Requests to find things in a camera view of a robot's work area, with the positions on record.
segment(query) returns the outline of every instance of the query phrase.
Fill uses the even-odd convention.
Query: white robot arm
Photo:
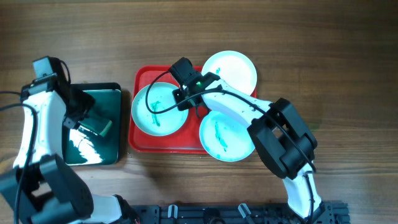
[[[215,89],[218,86],[221,86],[223,90],[226,90],[230,93],[235,93],[247,99],[251,103],[254,103],[258,107],[262,108],[264,111],[268,111],[270,108],[270,101],[258,100],[251,96],[247,96],[244,93],[230,87],[222,79],[211,83],[208,87],[206,87],[206,90]],[[245,128],[248,128],[251,125],[253,119],[259,119],[261,116],[263,116],[260,111],[255,110],[244,101],[232,95],[222,93],[207,93],[202,95],[202,98],[209,109],[224,113],[230,118],[233,118],[241,123]],[[286,177],[283,179],[287,195],[289,197],[289,207],[301,218],[306,218],[310,215],[310,188],[307,185],[304,173],[311,170],[312,169],[310,165],[306,164],[297,172],[296,178],[290,179],[289,177]],[[313,174],[309,174],[308,177],[310,179],[313,199],[315,201],[313,209],[316,210],[321,204],[322,200],[317,194],[317,190],[315,189]]]
[[[185,87],[174,93],[180,103],[178,109],[204,103],[210,110],[224,113],[246,127],[263,163],[283,180],[289,207],[301,219],[311,218],[322,203],[315,189],[311,162],[317,141],[295,108],[285,99],[273,104],[247,96],[212,73],[196,72],[186,58],[173,64],[169,72]],[[279,128],[287,126],[279,138],[272,133],[275,123]]]
[[[15,210],[17,188],[21,184],[18,214],[22,223],[112,223],[123,216],[134,218],[136,214],[120,196],[92,195],[63,162],[63,126],[77,128],[94,104],[94,98],[70,85],[59,59],[40,58],[33,66],[37,78],[24,86],[21,93],[23,104],[33,107],[37,114],[27,177],[21,177],[20,172],[25,166],[33,131],[34,117],[29,108],[24,110],[21,149],[14,169],[0,177],[0,192]],[[32,191],[39,188],[38,182],[47,182],[52,192],[33,195]]]

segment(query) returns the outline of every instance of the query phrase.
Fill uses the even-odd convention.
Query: green stain
[[[317,123],[309,123],[308,124],[308,128],[311,131],[317,131],[319,129],[319,124],[317,124]]]
[[[220,129],[218,128],[218,122],[216,121],[216,138],[220,142],[220,144],[224,147],[224,152],[226,152],[226,148],[228,147],[224,141],[224,139],[221,138],[221,133]]]
[[[157,111],[157,105],[160,104],[160,101],[156,101],[155,103],[151,103],[150,107],[152,108],[153,111]],[[157,119],[157,114],[152,114],[152,120],[153,123],[156,124],[158,127],[160,127],[160,122]]]

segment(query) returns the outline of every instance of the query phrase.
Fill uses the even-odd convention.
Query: black mounting rail
[[[238,206],[177,206],[169,211],[169,207],[158,205],[132,206],[139,214],[141,224],[203,224],[203,213],[207,208],[220,211],[220,217],[226,224],[246,224],[238,211]],[[255,224],[301,224],[304,220],[298,219],[286,203],[270,203],[260,206],[248,206],[250,217]],[[320,216],[314,219],[316,224],[350,224],[349,210],[346,203],[324,202],[320,207]],[[114,224],[128,224],[129,220]]]

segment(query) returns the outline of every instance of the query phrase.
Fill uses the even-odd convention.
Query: white plate
[[[187,120],[188,110],[174,108],[166,113],[152,114],[146,107],[145,95],[149,85],[140,90],[131,106],[131,116],[137,127],[152,136],[166,136],[180,129]],[[148,104],[152,111],[161,111],[175,104],[173,90],[177,87],[171,83],[158,82],[149,90]]]
[[[225,162],[244,159],[254,150],[254,144],[247,129],[229,116],[217,111],[210,111],[203,118],[199,137],[208,154]]]
[[[253,63],[245,55],[226,50],[211,56],[202,68],[202,75],[212,72],[219,75],[231,87],[250,95],[257,84],[257,72]]]

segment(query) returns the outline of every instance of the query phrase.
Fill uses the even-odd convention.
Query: wood grain
[[[31,61],[62,58],[73,83],[118,82],[127,134],[134,74],[184,56],[247,55],[259,97],[290,100],[316,129],[317,190],[349,203],[352,223],[398,223],[398,13],[387,1],[134,1],[0,5],[0,89],[34,78]],[[0,96],[1,104],[15,96]],[[12,166],[22,110],[0,113],[0,170]],[[132,205],[286,202],[256,153],[241,162],[140,154],[123,141],[112,166],[74,167],[92,193]],[[12,211],[0,199],[0,223]]]

